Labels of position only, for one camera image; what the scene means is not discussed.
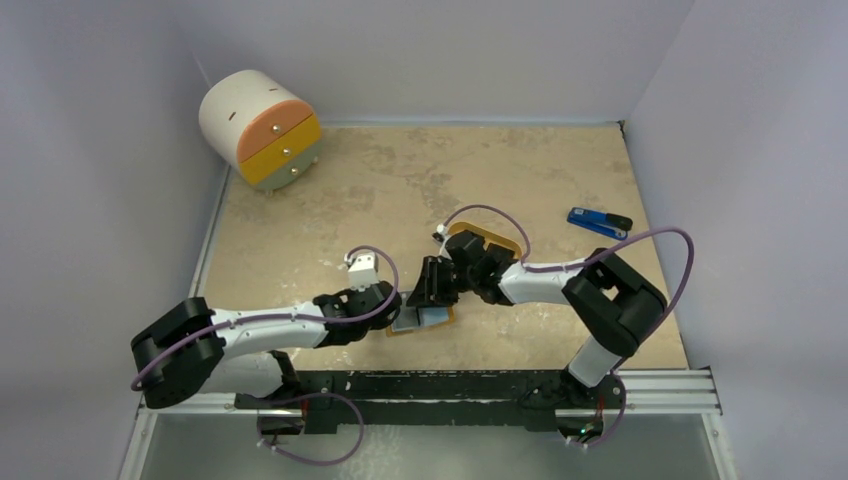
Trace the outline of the orange oval tray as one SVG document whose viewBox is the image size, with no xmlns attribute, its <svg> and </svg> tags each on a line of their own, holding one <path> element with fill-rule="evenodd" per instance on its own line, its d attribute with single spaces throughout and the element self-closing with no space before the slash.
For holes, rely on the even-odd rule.
<svg viewBox="0 0 848 480">
<path fill-rule="evenodd" d="M 484 250 L 490 245 L 497 245 L 498 247 L 512 251 L 515 260 L 519 260 L 524 254 L 523 247 L 516 241 L 470 222 L 460 221 L 452 223 L 447 227 L 446 235 L 453 236 L 463 231 L 469 231 L 481 236 L 483 238 Z"/>
</svg>

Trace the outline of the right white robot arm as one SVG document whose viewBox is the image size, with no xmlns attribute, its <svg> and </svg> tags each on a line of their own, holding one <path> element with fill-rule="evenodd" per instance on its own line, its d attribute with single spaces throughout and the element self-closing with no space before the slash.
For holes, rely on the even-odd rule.
<svg viewBox="0 0 848 480">
<path fill-rule="evenodd" d="M 437 256 L 427 256 L 407 298 L 413 308 L 451 307 L 472 292 L 490 305 L 567 305 L 589 332 L 565 367 L 564 399 L 584 407 L 596 399 L 600 382 L 661 322 L 665 296 L 617 254 L 604 248 L 565 264 L 531 264 L 518 253 L 472 230 L 444 238 Z"/>
</svg>

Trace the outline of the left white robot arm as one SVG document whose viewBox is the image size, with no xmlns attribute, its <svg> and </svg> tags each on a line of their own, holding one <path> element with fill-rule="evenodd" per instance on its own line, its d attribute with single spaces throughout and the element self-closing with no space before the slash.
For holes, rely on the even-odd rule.
<svg viewBox="0 0 848 480">
<path fill-rule="evenodd" d="M 387 281 L 345 289 L 286 308 L 213 309 L 190 297 L 130 342 L 137 367 L 132 390 L 151 409 L 175 406 L 199 393 L 220 364 L 286 348 L 345 346 L 387 328 L 402 305 Z"/>
</svg>

